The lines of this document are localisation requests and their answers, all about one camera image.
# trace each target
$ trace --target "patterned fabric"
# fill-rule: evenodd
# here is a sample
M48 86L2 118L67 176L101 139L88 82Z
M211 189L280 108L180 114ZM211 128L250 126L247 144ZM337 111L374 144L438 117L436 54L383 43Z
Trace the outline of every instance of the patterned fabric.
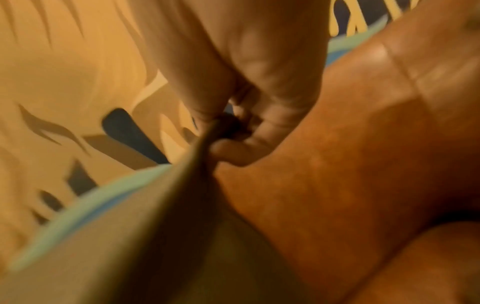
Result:
M418 0L333 0L327 64ZM76 198L197 135L126 0L0 0L0 273Z

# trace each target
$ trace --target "hand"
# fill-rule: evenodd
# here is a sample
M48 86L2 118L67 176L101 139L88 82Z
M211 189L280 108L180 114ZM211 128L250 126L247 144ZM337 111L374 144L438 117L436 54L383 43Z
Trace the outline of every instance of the hand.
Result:
M244 132L210 149L248 165L269 154L318 99L328 0L131 0L156 62L200 131L228 102Z

